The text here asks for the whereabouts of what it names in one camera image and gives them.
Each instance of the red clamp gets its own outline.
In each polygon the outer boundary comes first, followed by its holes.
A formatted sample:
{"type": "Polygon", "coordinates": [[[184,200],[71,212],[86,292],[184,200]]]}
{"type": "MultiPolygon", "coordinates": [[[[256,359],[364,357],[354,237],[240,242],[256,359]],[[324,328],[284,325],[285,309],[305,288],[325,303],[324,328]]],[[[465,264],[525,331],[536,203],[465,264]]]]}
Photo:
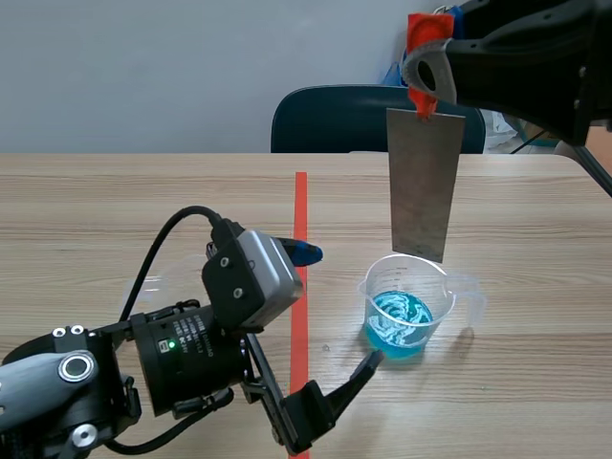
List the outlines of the red clamp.
{"type": "MultiPolygon", "coordinates": [[[[455,18],[451,14],[409,14],[406,46],[408,53],[429,41],[452,38],[454,26],[455,18]]],[[[436,111],[438,100],[435,97],[413,88],[408,88],[408,97],[417,106],[419,118],[427,120],[436,111]]]]}

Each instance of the metal sheet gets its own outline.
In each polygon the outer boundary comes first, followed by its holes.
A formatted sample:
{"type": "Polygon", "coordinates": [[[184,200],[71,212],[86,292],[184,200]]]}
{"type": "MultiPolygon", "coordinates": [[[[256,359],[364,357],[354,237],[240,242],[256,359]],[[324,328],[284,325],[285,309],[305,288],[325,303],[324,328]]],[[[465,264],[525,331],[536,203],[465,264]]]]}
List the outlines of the metal sheet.
{"type": "Polygon", "coordinates": [[[393,251],[442,263],[465,121],[387,110],[393,251]]]}

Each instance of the chair backrest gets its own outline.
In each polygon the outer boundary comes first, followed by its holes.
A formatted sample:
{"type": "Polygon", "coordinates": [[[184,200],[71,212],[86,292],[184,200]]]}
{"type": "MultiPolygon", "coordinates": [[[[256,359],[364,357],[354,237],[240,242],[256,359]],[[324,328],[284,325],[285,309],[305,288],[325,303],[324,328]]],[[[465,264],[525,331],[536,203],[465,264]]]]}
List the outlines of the chair backrest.
{"type": "MultiPolygon", "coordinates": [[[[388,151],[386,109],[415,110],[406,88],[319,86],[285,97],[274,114],[273,153],[388,151]]],[[[466,117],[462,153],[482,153],[486,126],[480,110],[439,102],[438,113],[466,117]]]]}

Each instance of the red tape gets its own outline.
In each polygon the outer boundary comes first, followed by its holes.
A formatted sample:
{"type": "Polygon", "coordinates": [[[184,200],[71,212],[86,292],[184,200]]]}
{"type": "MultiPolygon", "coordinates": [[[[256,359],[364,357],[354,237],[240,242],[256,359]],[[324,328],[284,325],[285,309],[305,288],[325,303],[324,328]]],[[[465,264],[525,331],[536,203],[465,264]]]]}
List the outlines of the red tape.
{"type": "MultiPolygon", "coordinates": [[[[308,174],[295,174],[294,239],[308,240],[308,174]]],[[[308,382],[308,271],[297,268],[304,284],[304,296],[291,310],[291,378],[289,390],[293,394],[308,382]]],[[[310,451],[302,452],[298,459],[310,459],[310,451]]]]}

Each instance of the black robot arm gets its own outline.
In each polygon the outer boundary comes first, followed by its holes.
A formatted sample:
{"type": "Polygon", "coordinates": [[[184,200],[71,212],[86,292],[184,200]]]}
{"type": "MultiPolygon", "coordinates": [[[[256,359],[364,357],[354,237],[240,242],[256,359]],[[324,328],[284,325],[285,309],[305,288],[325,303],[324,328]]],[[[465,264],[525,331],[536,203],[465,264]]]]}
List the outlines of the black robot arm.
{"type": "Polygon", "coordinates": [[[302,295],[295,264],[321,257],[319,248],[243,229],[207,208],[181,210],[149,250],[119,322],[96,330],[57,328],[4,359],[0,457],[80,458],[101,445],[120,454],[144,454],[229,404],[230,387],[239,383],[250,403],[264,405],[280,445],[290,454],[309,448],[336,424],[383,358],[380,352],[366,357],[349,382],[326,397],[314,381],[282,396],[255,333],[302,295]],[[131,315],[159,247],[191,214],[205,215],[213,226],[202,271],[211,304],[188,300],[131,315]],[[116,359],[125,341],[136,343],[155,415],[171,412],[181,420],[136,446],[116,440],[142,414],[134,380],[122,375],[116,359]]]}
{"type": "Polygon", "coordinates": [[[529,120],[584,145],[612,119],[612,0],[471,0],[460,36],[417,48],[410,86],[529,120]]]}

